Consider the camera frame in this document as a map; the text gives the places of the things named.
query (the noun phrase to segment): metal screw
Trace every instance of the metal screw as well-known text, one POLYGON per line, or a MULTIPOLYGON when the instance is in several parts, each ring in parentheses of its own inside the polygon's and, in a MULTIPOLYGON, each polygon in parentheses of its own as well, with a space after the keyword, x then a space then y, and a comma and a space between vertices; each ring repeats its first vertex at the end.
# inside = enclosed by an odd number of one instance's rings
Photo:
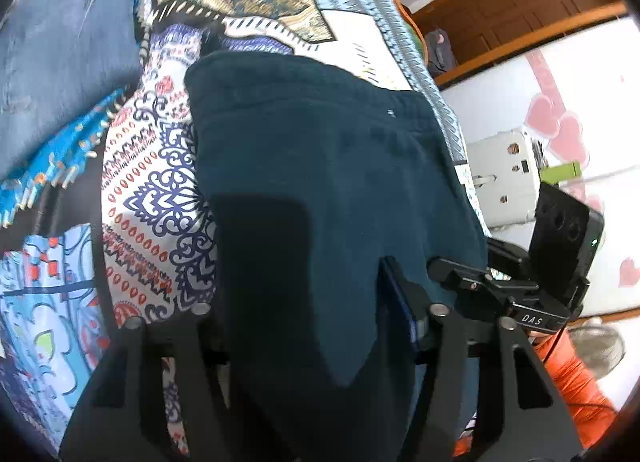
POLYGON ((129 330, 135 330, 136 328, 142 327, 144 324, 145 320, 140 316, 132 316, 124 322, 124 326, 129 330))
POLYGON ((429 312, 434 316, 445 317, 449 313, 449 307, 442 303, 434 303, 429 307, 429 312))
POLYGON ((193 312, 196 316, 203 316, 207 312, 209 312, 209 310, 211 310, 211 305, 204 302, 196 303, 191 307, 191 312, 193 312))
POLYGON ((516 321, 512 317, 502 316, 498 322, 505 330, 516 330, 516 321))

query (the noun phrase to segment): wooden shelf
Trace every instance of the wooden shelf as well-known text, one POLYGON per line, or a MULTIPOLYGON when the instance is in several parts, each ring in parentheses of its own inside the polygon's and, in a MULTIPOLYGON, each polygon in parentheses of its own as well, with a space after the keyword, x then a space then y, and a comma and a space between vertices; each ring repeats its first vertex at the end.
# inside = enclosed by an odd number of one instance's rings
POLYGON ((625 4, 623 2, 615 2, 613 4, 571 16, 570 18, 566 18, 560 22, 553 23, 535 32, 521 36, 520 38, 514 39, 504 45, 500 45, 500 47, 494 48, 485 54, 466 61, 462 65, 455 67, 453 70, 436 77, 435 82, 442 90, 447 86, 450 86, 453 81, 461 80, 473 74, 477 74, 485 68, 496 65, 518 54, 522 54, 532 47, 537 47, 543 43, 558 39, 567 32, 575 32, 576 30, 613 20, 619 16, 625 16, 626 14, 627 10, 625 4))
MULTIPOLYGON (((612 323, 615 321, 622 321, 623 319, 632 319, 635 317, 640 317, 640 308, 633 308, 631 310, 625 310, 623 312, 614 312, 613 314, 601 314, 603 323, 612 323)), ((571 325, 583 325, 585 321, 591 319, 590 317, 581 317, 576 321, 572 322, 571 325)))

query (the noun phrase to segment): gray bag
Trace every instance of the gray bag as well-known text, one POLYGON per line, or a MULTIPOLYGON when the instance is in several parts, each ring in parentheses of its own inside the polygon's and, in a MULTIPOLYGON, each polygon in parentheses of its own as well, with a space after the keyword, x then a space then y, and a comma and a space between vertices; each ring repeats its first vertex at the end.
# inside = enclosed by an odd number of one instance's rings
POLYGON ((431 77, 437 77, 458 66, 449 36, 444 30, 437 28, 431 31, 425 36, 425 41, 429 51, 427 68, 431 77))

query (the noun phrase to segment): pink heart sticker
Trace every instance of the pink heart sticker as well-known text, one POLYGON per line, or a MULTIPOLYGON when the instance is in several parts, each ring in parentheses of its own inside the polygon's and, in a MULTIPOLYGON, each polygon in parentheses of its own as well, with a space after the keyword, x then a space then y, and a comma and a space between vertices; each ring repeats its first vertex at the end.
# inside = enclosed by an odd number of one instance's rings
POLYGON ((631 258, 625 258, 620 264, 620 287, 633 287, 640 282, 640 268, 631 258))
POLYGON ((580 202, 587 200, 586 188, 584 187, 582 179, 580 179, 580 182, 571 183, 568 186, 563 187, 562 190, 572 197, 577 198, 580 202))
POLYGON ((591 209, 595 209, 601 215, 604 214, 604 202, 602 201, 602 198, 600 198, 598 195, 589 195, 587 197, 586 204, 591 209))
POLYGON ((553 108, 553 103, 547 96, 534 95, 529 103, 524 124, 543 137, 555 137, 560 132, 560 124, 553 108))
POLYGON ((560 132, 549 142, 547 149, 563 162, 577 160, 582 168, 589 164, 589 152, 582 142, 582 125, 572 112, 560 118, 560 132))

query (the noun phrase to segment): green object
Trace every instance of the green object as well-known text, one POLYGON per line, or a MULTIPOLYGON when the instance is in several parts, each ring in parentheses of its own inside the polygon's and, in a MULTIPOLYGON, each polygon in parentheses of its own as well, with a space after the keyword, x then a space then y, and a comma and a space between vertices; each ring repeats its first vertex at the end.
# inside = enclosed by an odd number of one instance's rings
POLYGON ((561 164, 560 166, 545 168, 540 171, 540 180, 552 185, 559 184, 563 180, 580 178, 581 176, 582 170, 577 160, 561 164))
POLYGON ((406 25, 409 33, 411 33, 411 41, 414 42, 415 49, 420 53, 420 56, 422 56, 422 59, 424 60, 424 46, 422 45, 420 38, 415 33, 415 29, 411 26, 411 23, 404 22, 404 24, 406 25))

